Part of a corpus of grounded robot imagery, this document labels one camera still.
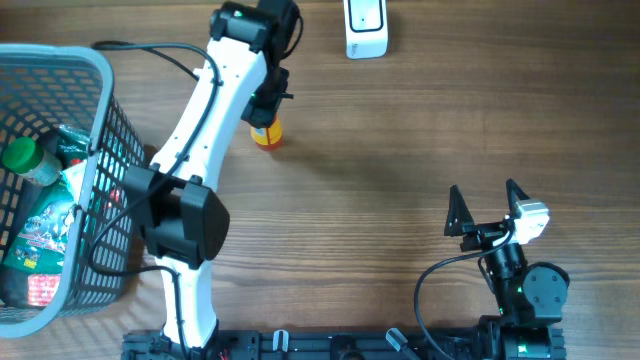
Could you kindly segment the small red packet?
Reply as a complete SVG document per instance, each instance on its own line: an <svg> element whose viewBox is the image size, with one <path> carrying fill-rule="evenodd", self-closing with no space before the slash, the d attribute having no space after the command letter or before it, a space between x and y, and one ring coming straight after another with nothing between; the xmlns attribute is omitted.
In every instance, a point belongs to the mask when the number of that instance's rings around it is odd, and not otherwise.
<svg viewBox="0 0 640 360"><path fill-rule="evenodd" d="M36 307L49 305L58 290L60 279L59 274L31 274L27 280L27 304Z"/></svg>

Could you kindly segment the green glove package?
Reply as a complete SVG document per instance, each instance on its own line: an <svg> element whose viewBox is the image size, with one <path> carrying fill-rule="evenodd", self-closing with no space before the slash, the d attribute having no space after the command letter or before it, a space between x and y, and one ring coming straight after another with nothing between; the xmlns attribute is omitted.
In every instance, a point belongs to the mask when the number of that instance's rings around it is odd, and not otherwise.
<svg viewBox="0 0 640 360"><path fill-rule="evenodd" d="M3 265L28 274L62 272L74 207L79 204L87 165L89 133L68 125L58 128L54 155L62 164L61 177L37 187L27 216L11 240Z"/></svg>

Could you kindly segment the green lid white jar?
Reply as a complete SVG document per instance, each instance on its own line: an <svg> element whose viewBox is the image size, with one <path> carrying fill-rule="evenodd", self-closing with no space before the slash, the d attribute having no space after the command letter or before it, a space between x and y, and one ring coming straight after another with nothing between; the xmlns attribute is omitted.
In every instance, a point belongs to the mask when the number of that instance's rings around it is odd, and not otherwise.
<svg viewBox="0 0 640 360"><path fill-rule="evenodd" d="M35 186L55 183L62 172L60 160L30 137L16 138L2 152L2 164Z"/></svg>

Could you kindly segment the red sauce bottle green cap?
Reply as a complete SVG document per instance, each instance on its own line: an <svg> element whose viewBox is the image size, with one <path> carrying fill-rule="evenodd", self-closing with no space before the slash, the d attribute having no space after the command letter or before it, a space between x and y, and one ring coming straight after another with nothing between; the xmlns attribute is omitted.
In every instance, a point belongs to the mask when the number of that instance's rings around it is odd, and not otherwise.
<svg viewBox="0 0 640 360"><path fill-rule="evenodd" d="M283 143L283 128L278 115L270 127L251 127L250 134L256 145L265 151L275 150Z"/></svg>

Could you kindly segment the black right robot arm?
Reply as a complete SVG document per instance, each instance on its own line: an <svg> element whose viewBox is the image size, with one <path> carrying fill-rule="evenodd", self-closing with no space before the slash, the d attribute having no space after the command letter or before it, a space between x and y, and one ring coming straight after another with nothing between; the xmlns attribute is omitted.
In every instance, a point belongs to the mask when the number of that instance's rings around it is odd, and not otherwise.
<svg viewBox="0 0 640 360"><path fill-rule="evenodd" d="M481 274L496 299L499 314L482 316L470 331L466 352L471 359L564 359L562 321L569 275L549 263L529 263L524 246L539 238L550 222L550 210L509 179L508 213L497 222L474 221L458 186L449 190L444 234L460 237L460 250L478 257Z"/></svg>

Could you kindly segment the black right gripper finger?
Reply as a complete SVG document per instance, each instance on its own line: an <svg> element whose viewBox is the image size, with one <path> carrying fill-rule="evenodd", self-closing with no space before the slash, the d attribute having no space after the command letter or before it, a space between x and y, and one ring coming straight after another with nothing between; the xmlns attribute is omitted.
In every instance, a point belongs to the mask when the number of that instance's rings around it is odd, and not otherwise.
<svg viewBox="0 0 640 360"><path fill-rule="evenodd" d="M444 235L463 236L475 228L475 222L457 185L449 190L449 209L445 221Z"/></svg>
<svg viewBox="0 0 640 360"><path fill-rule="evenodd" d="M530 197L521 189L521 187L512 178L506 181L507 203L509 207L509 215L520 217L521 211L518 209L520 201L527 201Z"/></svg>

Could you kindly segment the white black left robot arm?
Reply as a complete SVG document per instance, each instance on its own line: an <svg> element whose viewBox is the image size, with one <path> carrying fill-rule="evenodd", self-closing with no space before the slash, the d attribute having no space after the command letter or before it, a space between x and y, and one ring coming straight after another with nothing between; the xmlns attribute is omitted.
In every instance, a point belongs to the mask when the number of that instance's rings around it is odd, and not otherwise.
<svg viewBox="0 0 640 360"><path fill-rule="evenodd" d="M274 123L288 96L289 73L280 63L302 31L293 1L228 1L215 10L205 61L176 128L147 167L126 172L131 216L162 273L162 354L199 359L211 350L218 327L211 270L230 226L216 195L222 163L240 122Z"/></svg>

